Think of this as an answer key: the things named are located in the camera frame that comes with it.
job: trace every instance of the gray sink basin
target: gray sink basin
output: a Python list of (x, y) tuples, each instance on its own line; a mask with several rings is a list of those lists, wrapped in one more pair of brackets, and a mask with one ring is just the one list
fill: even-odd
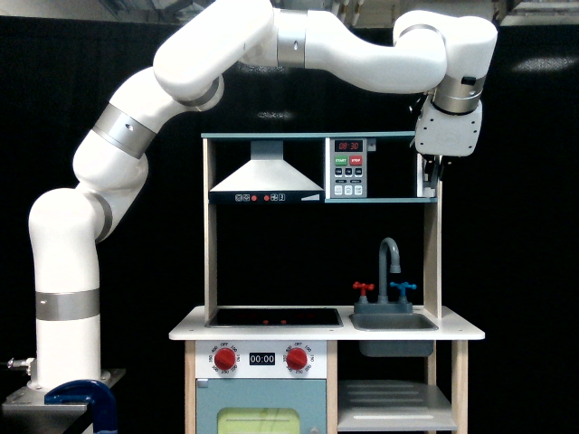
[(352, 314), (354, 328), (365, 332), (438, 330), (430, 319), (420, 314)]
[[(350, 319), (354, 328), (365, 332), (438, 330), (420, 314), (352, 314)], [(359, 347), (367, 357), (428, 357), (434, 341), (359, 341)]]

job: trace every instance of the red digit display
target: red digit display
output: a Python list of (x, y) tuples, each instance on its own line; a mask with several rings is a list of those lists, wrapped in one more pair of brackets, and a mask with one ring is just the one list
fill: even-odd
[(334, 151), (335, 152), (362, 152), (364, 151), (364, 145), (362, 142), (358, 141), (334, 141)]

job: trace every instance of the oven window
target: oven window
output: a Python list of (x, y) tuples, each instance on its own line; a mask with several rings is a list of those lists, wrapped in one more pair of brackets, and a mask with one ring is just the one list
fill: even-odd
[(299, 434), (293, 409), (225, 408), (217, 414), (217, 434)]

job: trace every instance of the green button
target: green button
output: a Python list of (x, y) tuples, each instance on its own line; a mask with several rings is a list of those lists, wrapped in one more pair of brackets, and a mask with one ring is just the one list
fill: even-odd
[(347, 156), (336, 156), (336, 165), (347, 165)]

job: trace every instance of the microwave control panel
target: microwave control panel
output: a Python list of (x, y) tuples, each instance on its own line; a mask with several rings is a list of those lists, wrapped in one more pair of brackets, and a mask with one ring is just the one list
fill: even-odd
[(326, 341), (196, 341), (196, 378), (327, 378)]
[(326, 198), (367, 197), (368, 143), (366, 138), (326, 139)]

